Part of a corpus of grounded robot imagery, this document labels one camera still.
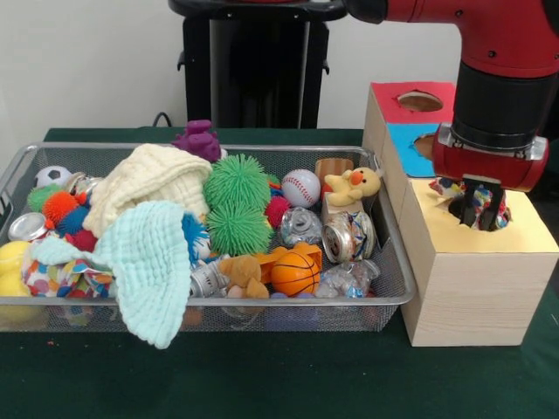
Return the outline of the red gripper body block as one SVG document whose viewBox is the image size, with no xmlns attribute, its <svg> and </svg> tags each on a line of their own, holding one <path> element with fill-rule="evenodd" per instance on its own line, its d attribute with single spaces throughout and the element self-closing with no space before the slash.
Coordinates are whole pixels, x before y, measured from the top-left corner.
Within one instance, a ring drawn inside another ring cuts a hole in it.
<svg viewBox="0 0 559 419">
<path fill-rule="evenodd" d="M 540 180 L 549 158 L 549 141 L 536 136 L 521 151 L 489 151 L 456 139 L 449 124 L 441 124 L 431 147 L 433 170 L 454 181 L 485 181 L 503 189 L 530 191 Z"/>
</svg>

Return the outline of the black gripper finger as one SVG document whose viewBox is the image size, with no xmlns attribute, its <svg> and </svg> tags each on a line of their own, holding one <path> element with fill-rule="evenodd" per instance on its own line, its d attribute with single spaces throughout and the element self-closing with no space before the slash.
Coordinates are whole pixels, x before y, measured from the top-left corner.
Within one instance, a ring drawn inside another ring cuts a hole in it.
<svg viewBox="0 0 559 419">
<path fill-rule="evenodd" d="M 476 213 L 473 204 L 473 196 L 478 186 L 477 181 L 464 181 L 463 202 L 461 204 L 460 223 L 473 225 L 476 220 Z"/>
<path fill-rule="evenodd" d="M 480 193 L 483 198 L 480 213 L 480 229 L 495 230 L 497 216 L 504 197 L 504 190 L 499 185 L 482 185 Z"/>
</svg>

